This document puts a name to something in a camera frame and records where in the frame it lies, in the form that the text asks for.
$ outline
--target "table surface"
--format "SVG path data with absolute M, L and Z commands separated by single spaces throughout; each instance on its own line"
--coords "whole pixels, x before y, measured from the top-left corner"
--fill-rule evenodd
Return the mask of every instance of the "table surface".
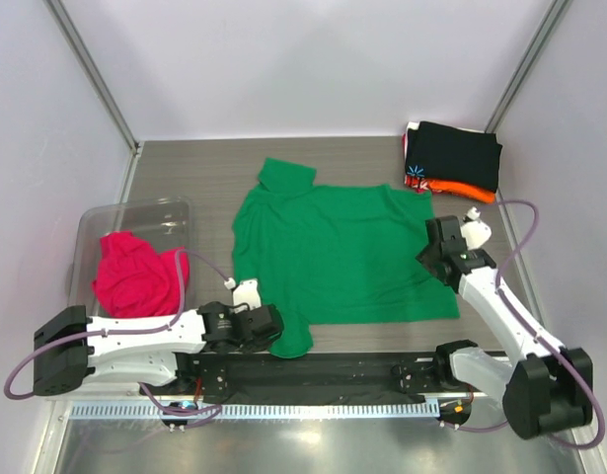
M 267 156 L 315 167 L 317 184 L 404 186 L 401 142 L 395 136 L 150 141 L 144 144 L 129 198 L 190 198 L 197 249 L 232 274 L 233 219 L 248 191 L 257 184 Z M 462 216 L 475 203 L 436 195 L 433 205 L 436 215 Z M 483 219 L 493 231 L 485 249 L 500 263 L 510 252 L 500 212 L 489 207 Z M 205 265 L 193 268 L 198 303 L 230 299 L 212 269 Z M 525 301 L 514 267 L 508 269 L 505 279 Z M 476 311 L 461 300 L 459 308 L 458 320 L 312 326 L 312 352 L 432 351 L 439 344 L 463 339 L 486 350 L 500 349 Z

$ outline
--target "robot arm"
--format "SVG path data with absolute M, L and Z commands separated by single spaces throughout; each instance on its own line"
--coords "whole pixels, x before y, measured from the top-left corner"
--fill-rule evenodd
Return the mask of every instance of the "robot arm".
M 126 330 L 141 334 L 89 337 L 45 352 L 35 360 L 34 394 L 61 395 L 93 383 L 164 386 L 183 371 L 183 355 L 269 348 L 280 337 L 283 323 L 273 305 L 262 305 L 257 281 L 240 282 L 233 290 L 233 301 L 234 306 L 215 301 L 185 311 L 173 326 L 176 315 L 111 319 L 86 317 L 85 306 L 68 307 L 36 331 L 36 349 L 77 333 Z M 169 329 L 143 334 L 143 330 L 165 326 Z
M 494 359 L 470 341 L 449 343 L 435 352 L 439 377 L 450 386 L 469 383 L 495 398 L 513 430 L 524 439 L 588 425 L 592 420 L 590 401 L 531 334 L 541 334 L 592 387 L 590 358 L 582 349 L 565 348 L 502 282 L 499 290 L 518 317 L 509 310 L 497 292 L 495 262 L 479 248 L 490 236 L 486 229 L 472 211 L 463 225 L 452 216 L 429 220 L 429 243 L 417 259 L 477 310 L 502 344 L 509 362 Z

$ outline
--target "folded clothes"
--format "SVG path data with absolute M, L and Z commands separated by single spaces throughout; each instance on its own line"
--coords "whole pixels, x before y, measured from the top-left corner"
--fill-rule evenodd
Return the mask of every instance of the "folded clothes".
M 410 123 L 405 137 L 407 175 L 496 192 L 502 145 L 494 133 L 422 121 Z
M 418 122 L 410 122 L 407 127 L 407 132 L 402 136 L 405 163 L 408 161 L 407 157 L 412 153 L 411 146 L 415 144 L 418 128 Z M 424 169 L 417 165 L 408 165 L 406 166 L 406 170 L 407 175 L 404 179 L 405 185 L 416 190 L 418 193 L 431 191 L 433 193 L 448 193 L 464 198 L 476 199 L 485 203 L 492 203 L 495 201 L 495 193 L 477 186 L 455 181 L 427 178 L 424 175 Z
M 175 314 L 180 304 L 176 251 L 158 255 L 131 232 L 113 232 L 100 239 L 99 262 L 93 291 L 114 318 Z M 183 280 L 189 279 L 189 259 L 180 255 Z

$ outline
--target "cable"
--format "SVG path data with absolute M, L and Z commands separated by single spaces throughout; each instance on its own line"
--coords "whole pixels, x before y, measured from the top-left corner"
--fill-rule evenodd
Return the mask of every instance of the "cable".
M 171 415 L 173 417 L 194 417 L 196 415 L 201 415 L 203 413 L 210 412 L 211 410 L 219 410 L 219 412 L 222 411 L 221 405 L 209 405 L 207 407 L 200 408 L 198 410 L 187 410 L 185 408 L 166 407 L 161 402 L 156 400 L 154 395 L 152 395 L 152 392 L 150 392 L 149 388 L 147 388 L 147 385 L 139 382 L 139 386 L 141 387 L 141 390 L 143 390 L 143 393 L 147 396 L 147 398 L 149 398 L 150 401 L 156 406 L 156 408 L 158 408 L 165 415 Z
M 466 383 L 466 385 L 468 386 L 468 390 L 470 391 L 470 400 L 468 400 L 468 404 L 472 405 L 472 402 L 474 402 L 474 388 L 469 383 Z
M 207 265 L 212 267 L 222 278 L 224 278 L 225 281 L 228 281 L 231 279 L 223 271 L 221 271 L 215 264 L 213 264 L 210 260 L 203 257 L 199 252 L 194 251 L 194 250 L 187 250 L 187 249 L 177 250 L 176 254 L 174 256 L 174 260 L 176 262 L 176 274 L 178 276 L 178 284 L 180 287 L 180 303 L 179 303 L 178 312 L 176 313 L 176 316 L 174 316 L 174 318 L 170 321 L 169 324 L 159 326 L 158 328 L 151 328 L 151 329 L 110 329 L 110 330 L 102 330 L 102 331 L 87 331 L 87 332 L 73 334 L 71 336 L 66 336 L 64 338 L 60 338 L 55 341 L 52 341 L 52 342 L 42 346 L 41 348 L 36 349 L 29 355 L 27 355 L 18 365 L 16 365 L 16 367 L 14 367 L 14 369 L 11 371 L 11 373 L 5 380 L 5 386 L 3 388 L 5 396 L 7 398 L 9 398 L 10 400 L 27 400 L 27 399 L 32 398 L 34 396 L 33 391 L 28 392 L 28 393 L 23 393 L 23 394 L 13 393 L 11 390 L 11 386 L 14 383 L 14 380 L 16 379 L 18 374 L 22 371 L 23 368 L 25 368 L 25 366 L 28 363 L 30 363 L 36 357 L 41 356 L 42 354 L 50 351 L 53 348 L 56 348 L 56 347 L 64 345 L 64 344 L 72 343 L 74 341 L 87 339 L 87 338 L 96 338 L 96 337 L 106 338 L 107 336 L 144 336 L 144 335 L 148 335 L 148 334 L 161 333 L 163 331 L 167 331 L 168 329 L 172 328 L 180 320 L 181 315 L 183 314 L 183 312 L 185 310 L 185 280 L 183 278 L 183 270 L 182 270 L 181 261 L 180 261 L 181 254 L 187 254 L 187 255 L 192 255 L 194 257 L 197 257 L 200 260 L 202 260 L 203 262 L 205 262 Z M 148 393 L 149 390 L 147 390 L 147 391 L 146 390 L 147 390 L 147 387 L 145 387 L 145 390 L 143 390 L 143 391 L 145 391 L 145 393 Z M 149 393 L 149 396 L 150 396 L 151 400 L 154 400 L 151 393 Z
M 549 351 L 549 353 L 551 353 L 551 355 L 556 358 L 556 360 L 560 363 L 560 365 L 562 365 L 567 370 L 567 372 L 572 376 L 572 378 L 575 380 L 575 382 L 577 382 L 577 384 L 579 385 L 579 387 L 581 387 L 581 390 L 584 392 L 586 397 L 588 397 L 588 400 L 590 400 L 590 403 L 592 404 L 592 407 L 595 411 L 595 415 L 597 416 L 597 425 L 598 425 L 597 434 L 589 442 L 586 442 L 583 444 L 576 444 L 576 443 L 572 443 L 569 441 L 565 441 L 555 435 L 551 435 L 551 438 L 564 447 L 569 447 L 569 448 L 573 448 L 573 449 L 592 449 L 599 445 L 599 443 L 603 440 L 603 438 L 606 434 L 605 418 L 603 416 L 603 411 L 601 410 L 601 405 L 599 404 L 599 401 L 595 397 L 594 393 L 592 393 L 592 390 L 590 389 L 588 384 L 585 382 L 583 377 L 579 374 L 579 372 L 577 372 L 577 370 L 572 366 L 572 364 L 560 353 L 560 351 L 558 351 L 553 346 L 551 346 L 549 343 L 547 343 L 547 341 L 545 341 L 545 339 L 541 335 L 539 335 L 533 329 L 533 327 L 531 327 L 527 323 L 527 321 L 522 317 L 522 315 L 518 312 L 518 310 L 513 306 L 511 301 L 509 301 L 509 299 L 507 298 L 507 295 L 504 293 L 502 288 L 500 288 L 500 283 L 502 282 L 502 274 L 507 269 L 509 264 L 513 261 L 513 259 L 517 255 L 520 254 L 522 248 L 529 242 L 529 240 L 535 233 L 535 231 L 538 227 L 538 223 L 540 221 L 540 214 L 538 211 L 538 207 L 533 202 L 530 202 L 530 201 L 524 200 L 524 199 L 507 199 L 507 200 L 500 200 L 500 201 L 494 203 L 494 205 L 507 205 L 507 204 L 522 204 L 522 205 L 526 205 L 526 206 L 530 207 L 531 210 L 533 210 L 533 222 L 531 224 L 531 227 L 527 231 L 526 235 L 524 236 L 524 238 L 518 243 L 518 245 L 516 245 L 516 247 L 511 252 L 511 254 L 505 259 L 503 264 L 496 271 L 496 276 L 495 276 L 496 292 L 498 293 L 498 296 L 500 296 L 500 299 L 502 300 L 504 305 L 507 307 L 507 309 L 509 309 L 509 311 L 511 311 L 511 314 L 513 315 L 513 317 L 525 328 L 525 330 L 536 341 L 538 341 L 538 343 L 540 343 L 542 345 L 543 348 L 545 348 L 547 351 Z M 451 428 L 455 428 L 457 430 L 460 430 L 463 432 L 470 432 L 470 433 L 489 433 L 489 432 L 493 432 L 495 430 L 499 430 L 500 428 L 504 427 L 505 425 L 507 425 L 507 422 L 503 422 L 499 425 L 496 425 L 495 427 L 490 427 L 490 428 L 466 428 L 466 427 L 456 427 L 449 423 L 446 424 L 446 426 L 450 426 Z
M 195 383 L 195 393 L 193 394 L 193 402 L 197 404 L 197 399 L 200 397 L 202 393 L 202 377 L 200 377 Z

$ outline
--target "clear plastic bin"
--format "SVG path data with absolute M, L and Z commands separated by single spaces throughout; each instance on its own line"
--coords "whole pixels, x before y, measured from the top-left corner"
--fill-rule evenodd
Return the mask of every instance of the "clear plastic bin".
M 165 197 L 106 205 L 87 211 L 77 231 L 68 304 L 85 305 L 89 316 L 110 317 L 100 306 L 92 288 L 102 257 L 99 239 L 111 232 L 129 230 L 135 237 L 149 242 L 159 253 L 178 247 L 192 250 L 191 208 L 185 197 Z M 194 306 L 194 287 L 190 281 L 186 308 Z

